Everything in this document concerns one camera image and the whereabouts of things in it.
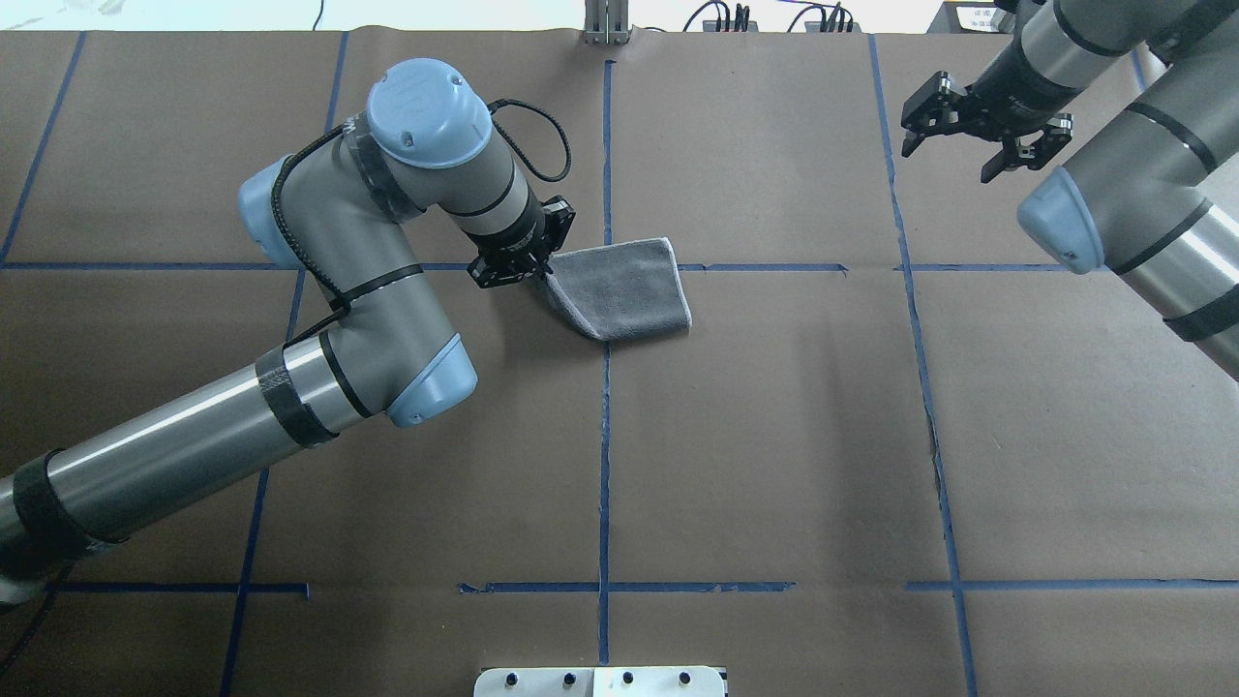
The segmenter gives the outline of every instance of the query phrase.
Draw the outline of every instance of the black tape band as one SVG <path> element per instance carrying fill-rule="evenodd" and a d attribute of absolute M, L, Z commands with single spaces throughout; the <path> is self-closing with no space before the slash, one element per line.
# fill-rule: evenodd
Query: black tape band
<path fill-rule="evenodd" d="M 1201 201 L 1199 206 L 1197 206 L 1191 213 L 1188 213 L 1187 217 L 1183 218 L 1182 222 L 1180 222 L 1177 225 L 1175 225 L 1173 229 L 1163 234 L 1161 239 L 1154 241 L 1147 249 L 1129 259 L 1127 262 L 1115 266 L 1110 270 L 1113 270 L 1116 275 L 1123 275 L 1135 269 L 1140 264 L 1147 261 L 1149 259 L 1152 259 L 1158 251 L 1168 246 L 1171 241 L 1175 241 L 1176 239 L 1182 236 L 1184 232 L 1187 232 L 1188 229 L 1192 228 L 1193 224 L 1199 222 L 1201 218 L 1203 218 L 1204 214 L 1208 213 L 1209 208 L 1212 207 L 1213 202 L 1209 201 L 1208 198 Z"/>
<path fill-rule="evenodd" d="M 124 542 L 90 535 L 64 510 L 47 478 L 47 463 L 58 452 L 26 463 L 12 475 L 12 505 L 30 539 L 25 560 L 5 560 L 5 567 L 15 567 L 17 573 L 38 576 L 64 561 L 90 557 Z"/>
<path fill-rule="evenodd" d="M 1182 317 L 1163 319 L 1183 340 L 1201 340 L 1239 323 L 1239 285 Z"/>
<path fill-rule="evenodd" d="M 366 113 L 357 114 L 348 121 L 352 128 L 344 132 L 344 144 L 353 156 L 353 163 L 366 182 L 370 201 L 394 223 L 410 220 L 426 209 L 414 202 L 413 197 L 400 186 L 383 157 L 383 149 L 370 135 L 370 124 Z"/>
<path fill-rule="evenodd" d="M 383 287 L 384 285 L 392 285 L 393 282 L 400 280 L 401 277 L 409 277 L 410 275 L 416 275 L 420 274 L 421 271 L 422 271 L 421 264 L 409 264 L 408 266 L 401 266 L 394 271 L 388 271 L 378 277 L 372 277 L 370 280 L 367 280 L 366 282 L 358 285 L 357 287 L 346 290 L 338 297 L 332 297 L 331 301 L 328 301 L 328 305 L 331 305 L 332 310 L 338 310 L 344 305 L 352 303 L 353 300 L 357 300 L 363 295 L 369 295 L 370 292 L 374 292 L 375 290 Z"/>
<path fill-rule="evenodd" d="M 512 178 L 508 180 L 508 186 L 503 187 L 503 193 L 501 193 L 499 197 L 496 198 L 494 201 L 491 201 L 491 203 L 488 206 L 486 206 L 484 208 L 478 208 L 477 210 L 473 210 L 471 213 L 456 213 L 453 210 L 449 210 L 447 208 L 444 208 L 444 212 L 447 213 L 449 215 L 456 215 L 457 218 L 472 218 L 472 217 L 481 215 L 482 213 L 489 213 L 491 210 L 493 210 L 494 208 L 497 208 L 499 206 L 499 203 L 503 203 L 503 199 L 507 198 L 508 193 L 512 192 L 512 184 L 514 184 L 515 182 L 517 182 L 517 167 L 513 166 L 512 167 Z"/>
<path fill-rule="evenodd" d="M 1204 170 L 1213 172 L 1218 168 L 1218 158 L 1213 156 L 1213 151 L 1209 146 L 1204 144 L 1192 129 L 1187 128 L 1178 121 L 1175 116 L 1162 111 L 1156 106 L 1150 106 L 1149 104 L 1141 104 L 1140 102 L 1132 102 L 1127 104 L 1125 111 L 1131 111 L 1132 114 L 1140 114 L 1146 119 L 1154 121 L 1155 124 L 1168 130 L 1175 137 L 1180 139 L 1187 149 L 1192 151 L 1193 155 L 1199 157 L 1201 163 L 1204 165 Z"/>
<path fill-rule="evenodd" d="M 254 373 L 258 374 L 258 386 L 263 391 L 263 400 L 275 415 L 275 421 L 280 422 L 289 438 L 295 441 L 297 446 L 313 448 L 339 436 L 327 431 L 310 405 L 301 402 L 301 396 L 292 387 L 292 376 L 289 375 L 289 369 L 284 365 L 282 345 L 273 348 L 254 363 Z"/>
<path fill-rule="evenodd" d="M 348 383 L 348 376 L 344 375 L 344 370 L 339 368 L 339 360 L 336 359 L 336 353 L 331 348 L 331 338 L 327 338 L 327 332 L 318 334 L 318 345 L 322 348 L 322 355 L 327 359 L 327 366 L 331 368 L 331 375 L 336 376 L 336 383 L 339 384 L 339 390 L 344 394 L 344 400 L 353 406 L 353 410 L 362 416 L 362 418 L 370 418 L 374 412 L 366 409 L 362 399 L 358 397 L 357 391 L 353 390 L 353 384 Z"/>
<path fill-rule="evenodd" d="M 1092 41 L 1084 38 L 1080 32 L 1075 31 L 1072 22 L 1067 21 L 1067 15 L 1063 14 L 1062 2 L 1054 0 L 1054 19 L 1058 20 L 1058 26 L 1063 30 L 1063 33 L 1072 40 L 1077 46 L 1088 51 L 1089 53 L 1095 53 L 1098 56 L 1105 56 L 1106 58 L 1118 58 L 1126 53 L 1126 51 L 1115 51 L 1113 48 L 1105 48 L 1104 46 L 1098 46 Z"/>

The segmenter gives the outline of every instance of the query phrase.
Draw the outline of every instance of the black cable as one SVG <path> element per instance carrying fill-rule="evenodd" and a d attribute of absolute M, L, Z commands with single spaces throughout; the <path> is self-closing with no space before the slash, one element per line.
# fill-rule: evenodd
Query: black cable
<path fill-rule="evenodd" d="M 284 218 L 284 202 L 280 194 L 284 192 L 284 182 L 286 182 L 289 180 L 289 175 L 292 173 L 292 167 L 297 166 L 297 163 L 301 162 L 301 160 L 309 157 L 310 154 L 313 152 L 315 150 L 335 140 L 336 136 L 338 136 L 343 131 L 344 126 L 337 125 L 336 128 L 318 136 L 318 139 L 311 142 L 310 145 L 302 147 L 301 151 L 297 152 L 296 155 L 292 155 L 291 157 L 284 160 L 284 165 L 280 166 L 280 173 L 275 175 L 275 183 L 271 184 L 271 214 L 275 218 L 275 227 L 280 229 L 280 235 L 284 236 L 284 240 L 289 243 L 289 248 L 292 249 L 294 254 L 296 254 L 297 260 L 301 261 L 301 265 L 304 265 L 306 270 L 310 271 L 311 275 L 313 275 L 315 280 L 321 282 L 322 286 L 327 288 L 327 291 L 335 295 L 337 298 L 342 297 L 344 295 L 344 291 L 341 290 L 335 282 L 332 282 L 327 272 L 323 271 L 321 267 L 318 267 L 318 264 L 316 264 L 313 259 L 310 258 L 305 248 L 301 246 L 301 243 L 297 241 L 297 238 L 294 236 L 292 233 L 289 230 L 289 223 Z M 348 312 L 348 302 L 344 302 L 343 311 L 346 313 Z"/>
<path fill-rule="evenodd" d="M 294 336 L 292 339 L 286 343 L 286 345 L 292 345 L 295 343 L 301 343 L 306 338 L 310 338 L 311 336 L 318 333 L 320 331 L 322 331 L 323 328 L 326 328 L 331 323 L 333 323 L 336 321 L 339 321 L 339 318 L 343 317 L 347 313 L 348 313 L 348 310 L 346 307 L 341 307 L 341 308 L 336 310 L 335 312 L 327 314 L 326 317 L 316 321 L 313 323 L 313 326 L 311 326 L 310 328 L 307 328 L 307 329 L 302 331 L 301 333 Z"/>
<path fill-rule="evenodd" d="M 855 26 L 856 24 L 856 19 L 852 17 L 851 10 L 844 7 L 841 2 L 835 5 L 825 5 L 821 2 L 802 2 L 799 0 L 783 0 L 783 1 L 793 2 L 795 5 L 807 5 L 807 7 L 804 7 L 803 10 L 799 11 L 799 14 L 795 15 L 795 19 L 792 20 L 792 24 L 788 25 L 786 33 L 790 33 L 795 28 L 795 22 L 800 21 L 800 17 L 803 17 L 805 12 L 810 10 L 818 10 L 819 12 L 821 12 L 821 21 L 818 22 L 819 32 L 836 31 L 835 27 L 838 27 L 838 31 L 840 32 L 843 31 L 850 32 L 852 30 L 851 27 Z M 830 10 L 829 17 L 826 16 L 826 10 Z"/>
<path fill-rule="evenodd" d="M 722 7 L 722 12 L 726 14 L 726 19 L 719 17 L 717 24 L 714 25 L 714 31 L 722 31 L 724 25 L 731 26 L 731 7 L 729 7 L 727 4 L 724 2 L 722 0 L 707 0 L 704 5 L 701 5 L 700 7 L 698 7 L 698 10 L 695 12 L 693 12 L 693 16 L 689 17 L 689 21 L 684 22 L 684 28 L 681 28 L 680 31 L 688 31 L 689 27 L 693 26 L 693 20 L 695 20 L 696 16 L 700 15 L 701 12 L 704 12 L 705 9 L 709 7 L 710 5 L 715 6 L 715 11 L 716 12 L 719 11 L 719 7 L 721 6 Z"/>
<path fill-rule="evenodd" d="M 12 645 L 12 649 L 9 649 L 4 661 L 0 662 L 0 678 L 9 672 L 9 669 L 12 667 L 21 654 L 26 650 L 26 646 L 28 646 L 31 640 L 35 639 L 35 633 L 37 633 L 38 628 L 42 626 L 43 620 L 46 620 L 47 615 L 52 612 L 52 605 L 56 604 L 56 597 L 61 592 L 61 584 L 64 583 L 72 571 L 73 565 L 66 566 L 59 573 L 56 574 L 52 583 L 47 586 L 47 595 L 43 597 L 43 604 L 38 607 L 38 612 L 35 613 L 35 617 L 30 619 L 30 624 L 26 625 L 26 631 L 21 633 L 21 636 L 17 638 L 17 643 Z"/>
<path fill-rule="evenodd" d="M 520 106 L 522 109 L 528 109 L 543 116 L 544 119 L 550 121 L 550 125 L 555 126 L 555 130 L 559 132 L 559 140 L 564 144 L 564 168 L 558 175 L 546 176 L 543 172 L 540 172 L 538 167 L 535 167 L 534 163 L 529 161 L 529 156 L 525 155 L 524 150 L 522 150 L 520 146 L 517 145 L 517 142 L 512 139 L 512 136 L 508 135 L 508 131 L 503 130 L 503 126 L 499 125 L 499 121 L 494 121 L 493 119 L 494 113 L 504 106 Z M 543 181 L 549 181 L 549 182 L 560 181 L 565 176 L 567 176 L 567 172 L 572 168 L 572 147 L 567 144 L 567 134 L 564 132 L 564 126 L 559 125 L 559 121 L 555 120 L 555 116 L 546 113 L 546 110 L 543 109 L 541 106 L 535 106 L 528 102 L 522 102 L 520 99 L 496 99 L 494 102 L 487 104 L 486 108 L 491 110 L 492 115 L 491 120 L 494 121 L 494 130 L 499 131 L 499 135 L 502 135 L 503 139 L 508 141 L 508 146 L 512 147 L 512 151 L 515 152 L 517 157 L 519 157 L 520 161 L 525 163 L 525 167 L 529 168 L 530 173 L 533 173 L 535 177 Z"/>
<path fill-rule="evenodd" d="M 808 14 L 808 12 L 810 12 L 813 10 L 818 10 L 818 11 L 821 12 L 821 22 L 819 22 L 818 26 L 825 26 L 825 24 L 826 24 L 826 6 L 825 5 L 809 5 L 808 7 L 800 10 L 795 15 L 795 17 L 792 20 L 792 24 L 788 25 L 787 31 L 784 33 L 792 33 L 792 31 L 795 28 L 795 22 L 800 21 L 800 17 L 803 17 L 805 14 Z"/>

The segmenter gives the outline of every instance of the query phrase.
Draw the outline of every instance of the microfiber cloth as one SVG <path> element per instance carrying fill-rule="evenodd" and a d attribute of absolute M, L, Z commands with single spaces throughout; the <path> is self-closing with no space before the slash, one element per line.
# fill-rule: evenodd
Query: microfiber cloth
<path fill-rule="evenodd" d="M 675 251 L 665 238 L 595 246 L 550 258 L 535 279 L 572 328 L 597 340 L 644 338 L 693 326 Z"/>

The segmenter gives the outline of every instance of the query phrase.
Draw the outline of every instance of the blue tape line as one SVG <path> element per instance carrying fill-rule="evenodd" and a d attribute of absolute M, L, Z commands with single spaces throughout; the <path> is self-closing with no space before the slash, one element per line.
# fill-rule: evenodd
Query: blue tape line
<path fill-rule="evenodd" d="M 336 119 L 336 102 L 339 99 L 339 82 L 344 73 L 344 59 L 348 51 L 348 32 L 339 35 L 339 50 L 336 54 L 336 74 L 331 83 L 331 98 L 327 103 L 327 121 L 323 132 L 332 129 Z M 297 271 L 297 284 L 292 291 L 292 302 L 289 308 L 289 323 L 284 333 L 284 339 L 290 340 L 297 324 L 297 316 L 301 311 L 301 295 L 305 288 L 305 269 Z M 240 584 L 237 588 L 237 605 L 233 609 L 233 626 L 228 636 L 228 654 L 224 659 L 224 673 L 219 681 L 219 697 L 228 697 L 232 692 L 233 675 L 237 670 L 237 654 L 240 650 L 240 631 L 245 618 L 245 602 L 250 592 L 250 576 L 254 571 L 254 555 L 258 548 L 258 532 L 263 525 L 263 504 L 266 499 L 266 483 L 270 469 L 264 469 L 258 475 L 258 491 L 254 495 L 254 511 L 249 519 L 249 539 L 245 542 L 245 560 L 240 569 Z"/>
<path fill-rule="evenodd" d="M 32 271 L 271 271 L 270 262 L 229 261 L 14 261 L 5 269 Z"/>
<path fill-rule="evenodd" d="M 608 583 L 611 593 L 783 593 L 795 587 L 792 581 L 724 581 L 724 582 L 629 582 Z M 482 588 L 461 583 L 461 595 L 502 593 L 597 593 L 601 584 L 569 583 L 487 583 Z"/>
<path fill-rule="evenodd" d="M 1136 84 L 1140 87 L 1140 92 L 1149 89 L 1149 80 L 1145 79 L 1145 67 L 1140 64 L 1140 54 L 1136 51 L 1131 52 L 1131 64 L 1136 68 Z"/>
<path fill-rule="evenodd" d="M 900 264 L 893 270 L 902 271 Z M 1062 264 L 912 264 L 913 271 L 1066 271 Z"/>
<path fill-rule="evenodd" d="M 43 152 L 47 151 L 47 141 L 52 137 L 52 128 L 56 126 L 56 118 L 61 114 L 61 106 L 64 104 L 64 95 L 69 90 L 69 82 L 73 80 L 73 71 L 77 69 L 78 58 L 82 57 L 83 46 L 85 46 L 85 32 L 79 31 L 77 45 L 73 46 L 73 56 L 69 57 L 69 64 L 64 68 L 64 77 L 61 78 L 61 89 L 56 93 L 56 102 L 52 103 L 52 113 L 47 115 L 47 124 L 43 125 L 43 135 L 38 139 L 38 147 L 35 149 L 35 158 L 31 160 L 30 170 L 26 171 L 26 182 L 21 186 L 21 194 L 17 196 L 17 206 L 14 208 L 12 218 L 9 220 L 9 232 L 5 234 L 4 244 L 0 245 L 0 266 L 5 265 L 4 261 L 9 258 L 9 250 L 12 249 L 12 240 L 17 235 L 17 227 L 21 224 L 21 214 L 26 209 L 30 191 L 35 187 L 38 165 L 43 161 Z"/>
<path fill-rule="evenodd" d="M 235 593 L 235 583 L 129 583 L 74 581 L 62 583 L 64 593 Z"/>
<path fill-rule="evenodd" d="M 843 264 L 676 264 L 681 271 L 843 271 Z"/>
<path fill-rule="evenodd" d="M 1207 578 L 1079 578 L 1031 581 L 965 581 L 965 591 L 1239 591 L 1239 581 Z M 911 593 L 944 593 L 950 583 L 914 581 L 904 587 Z"/>
<path fill-rule="evenodd" d="M 310 599 L 309 583 L 252 583 L 250 593 L 296 593 L 306 600 Z"/>
<path fill-rule="evenodd" d="M 270 470 L 263 470 L 258 475 L 258 494 L 254 496 L 254 513 L 249 517 L 249 539 L 245 541 L 245 561 L 240 568 L 240 583 L 237 584 L 237 604 L 233 607 L 233 625 L 228 635 L 224 675 L 219 681 L 221 697 L 227 697 L 232 692 L 233 673 L 237 669 L 237 652 L 240 650 L 240 630 L 245 619 L 245 602 L 249 599 L 249 578 L 254 571 L 254 552 L 258 548 L 258 530 L 263 524 L 263 501 L 266 498 L 269 473 Z"/>
<path fill-rule="evenodd" d="M 331 100 L 327 103 L 327 121 L 322 131 L 336 128 L 336 102 L 339 100 L 339 82 L 344 74 L 344 56 L 348 53 L 348 32 L 339 33 L 339 48 L 336 51 L 336 76 L 331 80 Z"/>
<path fill-rule="evenodd" d="M 602 243 L 611 244 L 611 66 L 602 66 Z"/>
<path fill-rule="evenodd" d="M 947 495 L 947 477 L 942 462 L 942 441 L 934 417 L 933 390 L 929 386 L 929 365 L 926 360 L 924 340 L 921 334 L 921 316 L 917 312 L 916 285 L 912 276 L 912 258 L 908 235 L 903 224 L 903 212 L 895 186 L 895 154 L 891 149 L 891 129 L 887 125 L 886 97 L 882 94 L 882 71 L 877 59 L 877 37 L 869 35 L 869 57 L 873 68 L 873 94 L 877 98 L 877 119 L 882 129 L 882 147 L 886 154 L 886 177 L 891 187 L 891 209 L 895 225 L 900 230 L 900 258 L 903 261 L 903 288 L 908 296 L 908 317 L 912 322 L 912 342 L 916 347 L 917 370 L 921 378 L 921 399 L 924 402 L 929 438 L 933 444 L 934 477 L 938 484 L 938 510 L 942 514 L 943 537 L 947 542 L 947 566 L 950 569 L 952 597 L 955 602 L 955 624 L 959 631 L 959 652 L 964 662 L 964 683 L 969 697 L 976 697 L 976 670 L 973 665 L 973 641 L 968 633 L 968 612 L 964 607 L 964 587 L 959 574 L 959 556 L 955 550 L 955 531 L 950 520 L 950 499 Z"/>
<path fill-rule="evenodd" d="M 135 583 L 124 581 L 76 581 L 62 583 L 64 593 L 237 593 L 238 583 Z M 310 598 L 309 583 L 255 583 L 250 593 L 296 593 Z"/>
<path fill-rule="evenodd" d="M 602 477 L 598 483 L 598 665 L 611 661 L 611 342 L 602 342 Z"/>
<path fill-rule="evenodd" d="M 602 244 L 613 241 L 611 229 L 611 71 L 602 63 Z M 602 435 L 598 480 L 598 665 L 611 662 L 611 342 L 602 342 Z"/>
<path fill-rule="evenodd" d="M 306 270 L 297 269 L 297 282 L 292 287 L 292 308 L 289 310 L 289 324 L 284 329 L 284 340 L 292 340 L 297 331 L 297 319 L 301 318 L 301 296 L 306 288 Z"/>
<path fill-rule="evenodd" d="M 598 584 L 582 583 L 487 583 L 482 588 L 467 583 L 457 586 L 461 595 L 486 595 L 491 593 L 597 593 Z"/>
<path fill-rule="evenodd" d="M 613 593 L 783 593 L 790 581 L 725 581 L 720 583 L 612 583 Z"/>

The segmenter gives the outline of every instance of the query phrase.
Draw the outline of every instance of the table surface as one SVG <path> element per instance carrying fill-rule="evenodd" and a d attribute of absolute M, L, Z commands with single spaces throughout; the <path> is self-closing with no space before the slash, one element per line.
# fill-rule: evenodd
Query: table surface
<path fill-rule="evenodd" d="M 1020 232 L 1043 173 L 981 186 L 973 140 L 892 157 L 903 98 L 1004 42 L 0 33 L 0 473 L 326 312 L 235 187 L 411 56 L 555 114 L 575 165 L 535 188 L 576 208 L 567 246 L 670 238 L 694 313 L 591 342 L 478 290 L 446 215 L 409 223 L 477 392 L 79 563 L 5 692 L 468 695 L 610 662 L 726 666 L 733 695 L 1235 693 L 1235 384 Z M 1078 142 L 1141 79 L 1118 61 Z"/>

